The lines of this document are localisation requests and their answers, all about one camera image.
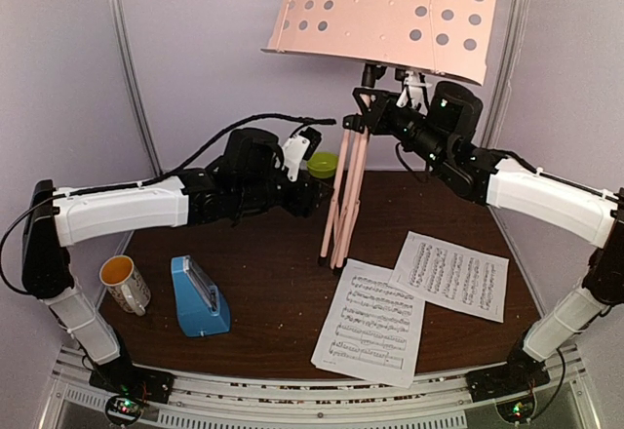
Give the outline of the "pink perforated music stand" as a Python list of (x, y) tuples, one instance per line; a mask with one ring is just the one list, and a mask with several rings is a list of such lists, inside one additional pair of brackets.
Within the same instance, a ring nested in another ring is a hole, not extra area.
[[(362, 87), (385, 69), (411, 70), (481, 86), (496, 0), (283, 0), (266, 51), (364, 65)], [(319, 259), (346, 262), (360, 209), (372, 135), (343, 129)]]

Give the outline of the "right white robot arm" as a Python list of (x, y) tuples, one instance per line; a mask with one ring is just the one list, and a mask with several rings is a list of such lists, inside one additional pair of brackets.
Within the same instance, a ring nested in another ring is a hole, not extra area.
[(394, 137), (455, 195), (472, 203), (532, 216), (595, 247), (579, 286), (534, 323), (500, 370), (506, 390), (522, 390), (537, 366), (596, 317), (623, 302), (623, 194), (586, 187), (535, 168), (509, 150), (472, 142), (483, 110), (467, 88), (439, 82), (423, 111), (398, 93), (359, 87), (356, 127)]

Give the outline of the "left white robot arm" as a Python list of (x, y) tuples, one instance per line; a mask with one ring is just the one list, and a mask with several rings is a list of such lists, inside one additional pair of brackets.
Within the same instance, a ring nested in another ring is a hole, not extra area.
[[(135, 366), (124, 360), (122, 340), (81, 292), (70, 271), (68, 247), (107, 235), (152, 227), (195, 226), (262, 215), (279, 207), (308, 217), (329, 194), (328, 188), (299, 167), (321, 141), (320, 126), (332, 118), (279, 118), (297, 125), (281, 143), (255, 127), (257, 114), (235, 122), (212, 136), (176, 168), (148, 180), (87, 188), (57, 188), (39, 181), (30, 207), (15, 221), (22, 234), (21, 285), (11, 290), (44, 302), (102, 366), (103, 379), (120, 394), (140, 384)], [(192, 168), (220, 138), (224, 153), (205, 168)]]

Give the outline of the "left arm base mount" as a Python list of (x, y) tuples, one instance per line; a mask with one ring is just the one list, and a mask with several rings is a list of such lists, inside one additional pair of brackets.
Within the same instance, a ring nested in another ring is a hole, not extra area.
[(165, 404), (173, 390), (175, 376), (164, 370), (136, 366), (121, 338), (120, 356), (98, 364), (84, 350), (82, 364), (90, 371), (89, 384), (111, 393), (104, 404), (104, 415), (114, 427), (128, 428), (137, 423), (150, 403)]

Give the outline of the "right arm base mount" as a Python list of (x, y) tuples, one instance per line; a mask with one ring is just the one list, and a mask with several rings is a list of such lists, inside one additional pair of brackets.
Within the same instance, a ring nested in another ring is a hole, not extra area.
[(523, 424), (537, 414), (534, 391), (550, 382), (542, 362), (535, 361), (518, 341), (501, 365), (471, 370), (465, 375), (473, 403), (494, 399), (498, 415), (508, 423)]

